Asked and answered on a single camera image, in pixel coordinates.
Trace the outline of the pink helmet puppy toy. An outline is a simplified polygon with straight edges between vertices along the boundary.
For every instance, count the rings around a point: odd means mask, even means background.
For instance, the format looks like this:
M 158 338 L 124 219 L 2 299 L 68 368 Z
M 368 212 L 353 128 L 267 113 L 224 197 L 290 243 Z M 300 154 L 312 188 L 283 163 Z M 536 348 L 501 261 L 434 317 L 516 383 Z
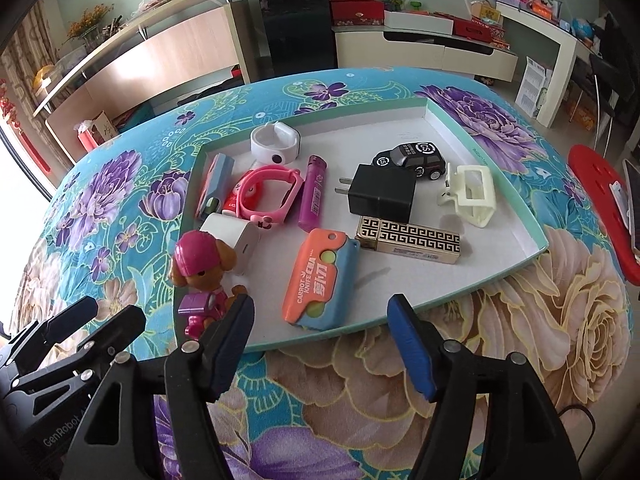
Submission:
M 235 285 L 230 294 L 222 279 L 236 265 L 236 253 L 223 240 L 209 232 L 192 230 L 176 244 L 171 263 L 171 279 L 188 291 L 180 301 L 178 313 L 186 317 L 184 334 L 198 339 L 213 322 L 220 321 L 234 300 L 247 295 L 244 285 Z

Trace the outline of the orange blue carrot knife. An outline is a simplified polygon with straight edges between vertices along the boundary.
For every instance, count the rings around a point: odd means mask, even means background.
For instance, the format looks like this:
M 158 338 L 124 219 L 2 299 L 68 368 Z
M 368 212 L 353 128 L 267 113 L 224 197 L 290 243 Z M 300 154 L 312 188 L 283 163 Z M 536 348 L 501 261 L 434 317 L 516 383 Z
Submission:
M 306 330 L 345 322 L 360 244 L 342 231 L 313 229 L 300 245 L 282 304 L 282 318 Z

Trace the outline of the white wall charger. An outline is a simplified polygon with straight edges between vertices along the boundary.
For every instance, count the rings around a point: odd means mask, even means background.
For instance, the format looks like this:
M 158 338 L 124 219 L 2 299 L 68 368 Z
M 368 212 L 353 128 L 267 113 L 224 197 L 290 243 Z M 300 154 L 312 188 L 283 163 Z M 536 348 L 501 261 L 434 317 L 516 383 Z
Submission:
M 222 240 L 235 251 L 235 274 L 244 274 L 250 265 L 250 259 L 256 249 L 260 233 L 258 227 L 247 220 L 230 216 L 230 214 L 210 214 L 200 230 L 212 234 Z

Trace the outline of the black wall charger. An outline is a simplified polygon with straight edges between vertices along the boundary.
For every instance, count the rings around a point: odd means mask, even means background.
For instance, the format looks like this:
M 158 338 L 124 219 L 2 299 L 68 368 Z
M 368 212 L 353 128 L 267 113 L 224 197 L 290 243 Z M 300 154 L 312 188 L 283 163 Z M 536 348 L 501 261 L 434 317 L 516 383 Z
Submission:
M 360 164 L 351 179 L 339 178 L 344 188 L 334 188 L 348 198 L 349 212 L 399 223 L 410 221 L 416 176 L 397 167 Z

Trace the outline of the floral blue tablecloth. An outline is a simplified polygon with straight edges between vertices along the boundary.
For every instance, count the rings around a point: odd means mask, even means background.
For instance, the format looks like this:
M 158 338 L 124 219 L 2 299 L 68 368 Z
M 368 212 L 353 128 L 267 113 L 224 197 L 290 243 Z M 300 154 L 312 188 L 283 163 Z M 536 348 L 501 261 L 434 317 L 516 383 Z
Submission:
M 265 122 L 374 101 L 430 98 L 504 171 L 546 230 L 526 268 L 427 312 L 446 336 L 532 362 L 567 426 L 618 389 L 637 399 L 626 364 L 634 332 L 605 230 L 565 159 L 491 89 L 415 68 L 327 70 L 220 92 L 126 132 L 77 164 L 46 209 L 17 201 L 9 236 L 27 256 L 11 315 L 19 330 L 82 296 L 101 318 L 128 304 L 148 325 L 141 359 L 175 348 L 170 251 L 196 153 Z M 253 353 L 210 410 L 240 479 L 400 479 L 433 408 L 413 389 L 383 326 Z

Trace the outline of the red white tube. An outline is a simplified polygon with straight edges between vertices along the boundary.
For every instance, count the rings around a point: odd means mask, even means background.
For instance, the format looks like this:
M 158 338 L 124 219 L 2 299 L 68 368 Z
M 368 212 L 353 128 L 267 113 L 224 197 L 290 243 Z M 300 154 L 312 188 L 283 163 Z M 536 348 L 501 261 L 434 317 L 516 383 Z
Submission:
M 222 214 L 226 214 L 227 216 L 231 216 L 234 218 L 238 218 L 239 214 L 238 214 L 238 194 L 239 194 L 239 190 L 240 190 L 240 184 L 237 183 L 232 190 L 230 191 L 229 195 L 227 196 L 226 200 L 224 201 L 224 204 L 222 205 L 221 208 L 221 213 Z

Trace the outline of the pink blue carrot knife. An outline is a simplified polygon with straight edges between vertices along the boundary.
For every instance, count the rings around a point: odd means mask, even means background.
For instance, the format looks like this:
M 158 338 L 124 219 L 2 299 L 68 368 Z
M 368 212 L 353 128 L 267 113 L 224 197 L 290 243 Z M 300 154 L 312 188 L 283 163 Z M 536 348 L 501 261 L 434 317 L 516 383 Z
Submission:
M 201 187 L 195 218 L 204 222 L 214 212 L 221 212 L 232 188 L 232 170 L 234 159 L 224 153 L 214 156 L 206 171 Z

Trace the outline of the gold black patterned lighter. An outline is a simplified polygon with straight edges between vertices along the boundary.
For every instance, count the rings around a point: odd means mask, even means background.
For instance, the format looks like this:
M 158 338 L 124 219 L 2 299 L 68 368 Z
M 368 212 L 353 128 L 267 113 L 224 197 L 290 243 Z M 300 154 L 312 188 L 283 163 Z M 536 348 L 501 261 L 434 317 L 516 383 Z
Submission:
M 356 240 L 364 249 L 413 259 L 454 264 L 461 255 L 459 234 L 373 217 L 361 217 Z

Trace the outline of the purple lighter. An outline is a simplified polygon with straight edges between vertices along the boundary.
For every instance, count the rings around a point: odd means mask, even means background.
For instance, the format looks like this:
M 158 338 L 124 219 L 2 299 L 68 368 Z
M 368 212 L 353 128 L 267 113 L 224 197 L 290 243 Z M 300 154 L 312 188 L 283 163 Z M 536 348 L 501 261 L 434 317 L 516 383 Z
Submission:
M 310 155 L 297 221 L 298 226 L 305 232 L 320 226 L 324 180 L 326 180 L 326 161 L 318 155 Z

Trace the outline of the white smartwatch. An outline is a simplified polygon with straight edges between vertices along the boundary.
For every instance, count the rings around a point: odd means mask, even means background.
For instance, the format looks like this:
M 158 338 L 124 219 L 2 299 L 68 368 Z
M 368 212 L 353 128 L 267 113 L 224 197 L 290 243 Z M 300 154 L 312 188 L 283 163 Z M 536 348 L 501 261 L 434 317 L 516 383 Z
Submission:
M 284 122 L 268 122 L 250 133 L 250 152 L 261 164 L 290 164 L 299 151 L 299 132 Z

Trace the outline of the cream hair claw clip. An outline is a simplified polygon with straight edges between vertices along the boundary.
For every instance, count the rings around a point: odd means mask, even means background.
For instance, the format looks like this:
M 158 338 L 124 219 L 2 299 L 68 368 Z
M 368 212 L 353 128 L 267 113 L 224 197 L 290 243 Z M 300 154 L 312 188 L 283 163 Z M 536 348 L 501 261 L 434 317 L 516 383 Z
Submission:
M 484 229 L 497 210 L 496 190 L 490 169 L 484 165 L 448 162 L 445 187 L 437 205 L 454 205 L 454 213 L 471 226 Z

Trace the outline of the red white gift bag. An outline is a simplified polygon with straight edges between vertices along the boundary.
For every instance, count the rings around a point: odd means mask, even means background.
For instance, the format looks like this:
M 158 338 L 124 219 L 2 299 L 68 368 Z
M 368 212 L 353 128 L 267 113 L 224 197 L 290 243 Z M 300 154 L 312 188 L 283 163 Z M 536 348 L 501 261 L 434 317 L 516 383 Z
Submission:
M 87 153 L 119 135 L 111 119 L 104 112 L 95 118 L 83 120 L 74 127 L 74 130 L 78 141 Z

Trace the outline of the red plastic stool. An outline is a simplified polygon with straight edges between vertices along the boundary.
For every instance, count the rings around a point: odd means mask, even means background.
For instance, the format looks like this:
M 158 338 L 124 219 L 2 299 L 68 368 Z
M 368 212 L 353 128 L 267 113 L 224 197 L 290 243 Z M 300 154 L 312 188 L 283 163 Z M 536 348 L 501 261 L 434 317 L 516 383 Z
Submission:
M 610 188 L 615 182 L 623 183 L 623 179 L 600 154 L 587 145 L 577 144 L 570 149 L 568 166 L 592 201 L 613 245 L 624 277 L 629 283 L 638 286 L 639 263 L 632 254 L 631 235 L 624 226 L 623 216 Z

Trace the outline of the black toy car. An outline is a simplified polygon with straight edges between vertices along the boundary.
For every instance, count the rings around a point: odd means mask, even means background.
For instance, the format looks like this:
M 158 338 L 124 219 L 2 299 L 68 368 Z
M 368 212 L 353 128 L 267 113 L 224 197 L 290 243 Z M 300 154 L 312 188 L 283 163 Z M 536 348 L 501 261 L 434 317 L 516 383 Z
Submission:
M 411 142 L 382 151 L 372 159 L 378 167 L 397 167 L 413 172 L 418 179 L 438 180 L 446 172 L 445 159 L 433 142 Z

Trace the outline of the wooden curved shelf unit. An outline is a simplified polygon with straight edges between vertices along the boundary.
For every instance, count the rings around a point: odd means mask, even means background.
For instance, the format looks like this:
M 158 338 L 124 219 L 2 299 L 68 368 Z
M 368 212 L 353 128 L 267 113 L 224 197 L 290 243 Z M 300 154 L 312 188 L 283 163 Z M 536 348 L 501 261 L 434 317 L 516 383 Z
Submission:
M 246 0 L 171 0 L 143 13 L 74 66 L 38 105 L 66 160 L 86 154 L 75 126 L 115 118 L 166 91 L 239 66 L 259 79 L 259 50 Z

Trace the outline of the yellow flower vase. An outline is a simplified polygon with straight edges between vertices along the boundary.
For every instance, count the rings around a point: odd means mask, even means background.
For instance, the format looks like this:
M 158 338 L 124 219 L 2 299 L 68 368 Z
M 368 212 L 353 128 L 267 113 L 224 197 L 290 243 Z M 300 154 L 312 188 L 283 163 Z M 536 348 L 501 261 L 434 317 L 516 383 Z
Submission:
M 79 40 L 88 52 L 93 51 L 103 40 L 104 18 L 114 9 L 112 4 L 99 3 L 91 9 L 82 12 L 79 20 L 68 25 L 66 36 L 68 40 Z

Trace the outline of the white tv stand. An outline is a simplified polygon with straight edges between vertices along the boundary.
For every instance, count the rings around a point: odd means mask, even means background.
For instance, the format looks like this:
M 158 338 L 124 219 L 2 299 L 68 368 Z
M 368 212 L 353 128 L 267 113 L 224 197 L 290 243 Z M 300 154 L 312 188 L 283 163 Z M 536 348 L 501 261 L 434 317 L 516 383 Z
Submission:
M 386 27 L 337 27 L 337 64 L 416 67 L 511 82 L 518 56 L 484 42 Z

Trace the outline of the black cabinet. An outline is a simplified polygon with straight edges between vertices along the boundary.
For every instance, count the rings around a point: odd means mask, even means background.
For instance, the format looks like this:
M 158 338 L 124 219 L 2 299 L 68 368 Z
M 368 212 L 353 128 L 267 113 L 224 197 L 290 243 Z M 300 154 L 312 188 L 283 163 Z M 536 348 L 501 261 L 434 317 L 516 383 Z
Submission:
M 337 66 L 329 0 L 259 0 L 277 77 Z

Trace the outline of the white desk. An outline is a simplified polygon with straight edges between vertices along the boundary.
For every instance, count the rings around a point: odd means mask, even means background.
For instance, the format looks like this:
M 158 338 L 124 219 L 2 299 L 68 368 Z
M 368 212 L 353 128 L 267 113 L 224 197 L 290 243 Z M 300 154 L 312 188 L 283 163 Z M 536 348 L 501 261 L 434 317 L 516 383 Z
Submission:
M 537 122 L 551 128 L 570 83 L 576 60 L 579 58 L 587 63 L 591 50 L 569 32 L 539 16 L 502 2 L 497 2 L 496 8 L 504 18 L 511 50 L 522 58 L 529 56 L 552 69 L 546 100 L 537 116 Z

